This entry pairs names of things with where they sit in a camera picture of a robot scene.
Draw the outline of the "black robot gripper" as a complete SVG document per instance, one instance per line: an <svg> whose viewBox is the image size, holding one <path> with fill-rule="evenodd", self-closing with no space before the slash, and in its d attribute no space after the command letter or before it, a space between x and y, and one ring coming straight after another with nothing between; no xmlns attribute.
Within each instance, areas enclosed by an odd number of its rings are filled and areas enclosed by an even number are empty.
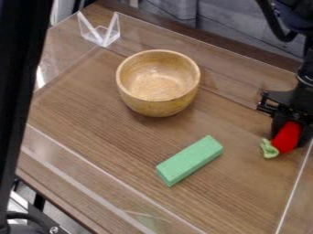
<svg viewBox="0 0 313 234"><path fill-rule="evenodd" d="M272 137L277 136L285 122L301 123L299 146L304 147L313 138L313 101L296 90L265 90L261 94L257 110L272 116Z"/></svg>

